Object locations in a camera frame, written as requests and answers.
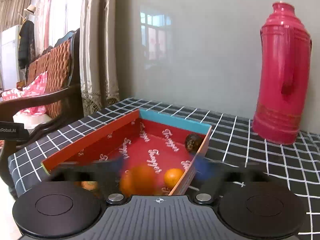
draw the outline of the woven backrest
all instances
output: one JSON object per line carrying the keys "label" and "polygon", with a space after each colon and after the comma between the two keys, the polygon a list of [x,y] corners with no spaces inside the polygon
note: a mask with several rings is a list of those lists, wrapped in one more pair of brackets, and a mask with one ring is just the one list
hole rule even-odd
{"label": "woven backrest", "polygon": [[[32,62],[28,69],[28,85],[41,73],[48,71],[45,93],[55,92],[67,86],[70,71],[70,39],[53,48]],[[46,114],[51,118],[61,114],[61,101],[47,105]]]}

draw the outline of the red thermos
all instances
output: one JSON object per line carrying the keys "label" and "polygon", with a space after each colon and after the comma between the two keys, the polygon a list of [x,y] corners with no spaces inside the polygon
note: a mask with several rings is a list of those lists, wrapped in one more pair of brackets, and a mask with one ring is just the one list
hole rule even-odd
{"label": "red thermos", "polygon": [[272,6],[260,31],[262,71],[252,128],[268,141],[292,144],[306,99],[312,41],[292,5]]}

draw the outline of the gray glossy wall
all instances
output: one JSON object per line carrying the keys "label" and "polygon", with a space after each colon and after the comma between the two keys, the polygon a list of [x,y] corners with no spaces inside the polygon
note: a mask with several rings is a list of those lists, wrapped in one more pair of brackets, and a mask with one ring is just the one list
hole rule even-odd
{"label": "gray glossy wall", "polygon": [[[275,1],[116,0],[121,97],[252,118],[260,84],[260,28]],[[320,133],[320,0],[283,1],[295,6],[313,39],[301,128]],[[148,24],[141,13],[156,18]]]}

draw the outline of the pink plaid fabric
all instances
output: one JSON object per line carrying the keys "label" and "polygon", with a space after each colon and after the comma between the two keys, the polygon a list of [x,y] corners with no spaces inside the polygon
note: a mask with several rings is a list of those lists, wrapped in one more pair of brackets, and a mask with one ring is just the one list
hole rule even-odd
{"label": "pink plaid fabric", "polygon": [[[16,98],[25,98],[31,96],[38,96],[44,94],[45,85],[47,83],[47,71],[41,73],[36,79],[27,87],[22,88],[23,91],[20,91],[16,88],[5,91],[2,93],[3,100],[12,100]],[[41,115],[45,114],[45,106],[36,106],[31,108],[26,108],[20,111],[21,114],[29,115]]]}

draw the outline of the hat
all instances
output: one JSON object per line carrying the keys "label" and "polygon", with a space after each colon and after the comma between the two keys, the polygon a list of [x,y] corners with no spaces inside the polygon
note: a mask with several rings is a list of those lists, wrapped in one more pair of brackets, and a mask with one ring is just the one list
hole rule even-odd
{"label": "hat", "polygon": [[35,15],[36,7],[30,4],[27,9],[24,9],[24,11],[29,14]]}

